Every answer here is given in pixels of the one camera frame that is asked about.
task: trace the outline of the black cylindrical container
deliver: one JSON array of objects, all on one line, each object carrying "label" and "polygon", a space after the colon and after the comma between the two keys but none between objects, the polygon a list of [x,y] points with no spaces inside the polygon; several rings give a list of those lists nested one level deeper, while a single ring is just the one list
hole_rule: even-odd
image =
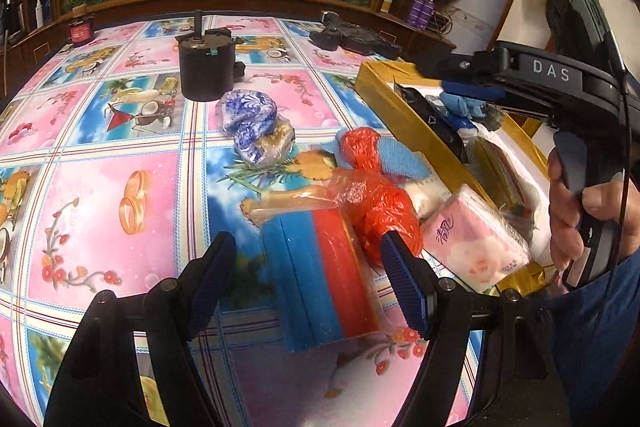
[{"label": "black cylindrical container", "polygon": [[239,41],[232,38],[231,31],[220,28],[207,30],[201,38],[190,33],[176,39],[180,83],[185,98],[194,102],[213,102],[234,88],[236,43]]}]

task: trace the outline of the finger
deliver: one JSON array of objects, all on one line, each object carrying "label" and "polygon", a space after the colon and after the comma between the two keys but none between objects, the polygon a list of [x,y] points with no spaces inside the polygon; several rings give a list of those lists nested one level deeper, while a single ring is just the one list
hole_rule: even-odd
[{"label": "finger", "polygon": [[[582,192],[582,204],[591,216],[601,221],[616,222],[620,218],[622,203],[622,183],[613,181],[602,185],[585,188]],[[626,257],[634,253],[640,246],[640,193],[633,183],[629,184],[626,198],[625,226],[620,255]]]},{"label": "finger", "polygon": [[551,243],[549,244],[549,250],[551,252],[551,260],[556,265],[558,270],[563,271],[569,268],[569,263],[571,259],[569,259],[562,250],[558,248],[558,245],[554,242],[554,238],[551,237]]},{"label": "finger", "polygon": [[549,178],[551,178],[552,180],[559,180],[562,177],[562,165],[560,163],[560,159],[558,158],[556,149],[553,149],[549,153],[546,171],[549,174]]},{"label": "finger", "polygon": [[560,180],[549,185],[549,215],[553,214],[570,227],[580,223],[580,203],[571,191]]},{"label": "finger", "polygon": [[579,259],[584,251],[580,233],[553,214],[549,217],[549,225],[551,226],[551,238],[556,247],[569,259],[574,261]]}]

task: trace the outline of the patterned tablecloth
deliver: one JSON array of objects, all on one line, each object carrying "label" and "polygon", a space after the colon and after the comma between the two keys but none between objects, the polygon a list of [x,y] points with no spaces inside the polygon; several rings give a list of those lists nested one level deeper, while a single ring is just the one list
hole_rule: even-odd
[{"label": "patterned tablecloth", "polygon": [[[425,344],[404,326],[384,273],[375,279],[393,331],[290,354],[259,230],[243,213],[243,201],[267,187],[329,179],[331,158],[316,146],[339,128],[388,134],[353,90],[363,57],[314,47],[308,30],[315,23],[206,17],[205,28],[226,26],[244,39],[238,60],[247,69],[238,87],[266,92],[296,128],[290,160],[248,176],[213,118],[215,104],[180,93],[174,36],[192,24],[183,18],[102,30],[86,47],[54,56],[0,117],[0,380],[41,425],[94,292],[144,293],[228,230],[238,266],[212,323],[192,343],[225,425],[391,425]],[[134,202],[141,222],[129,232],[138,232],[129,234],[119,211],[139,171],[148,186]],[[144,335],[136,346],[142,377],[152,377]],[[450,421],[465,415],[478,351],[473,335]]]}]

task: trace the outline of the blue sleeve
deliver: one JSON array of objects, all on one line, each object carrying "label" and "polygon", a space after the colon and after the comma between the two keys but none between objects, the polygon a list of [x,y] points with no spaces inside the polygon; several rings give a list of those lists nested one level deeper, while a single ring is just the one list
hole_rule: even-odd
[{"label": "blue sleeve", "polygon": [[552,350],[574,424],[589,414],[607,390],[633,336],[640,312],[640,251],[625,259],[614,277],[610,299],[591,347],[609,273],[545,302],[554,317]]}]

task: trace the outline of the purple detergent bottle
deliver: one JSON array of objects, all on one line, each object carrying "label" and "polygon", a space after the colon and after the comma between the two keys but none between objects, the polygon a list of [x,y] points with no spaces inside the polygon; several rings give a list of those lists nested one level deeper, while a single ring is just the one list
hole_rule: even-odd
[{"label": "purple detergent bottle", "polygon": [[422,8],[426,2],[426,0],[414,0],[413,4],[411,4],[409,15],[406,18],[406,22],[409,26],[413,26],[414,28],[418,27],[418,19],[420,18],[420,13],[422,12]]},{"label": "purple detergent bottle", "polygon": [[419,30],[423,30],[427,27],[433,14],[436,12],[436,5],[433,0],[428,0],[424,2],[422,6],[422,11],[420,12],[420,16],[418,17],[418,26]]}]

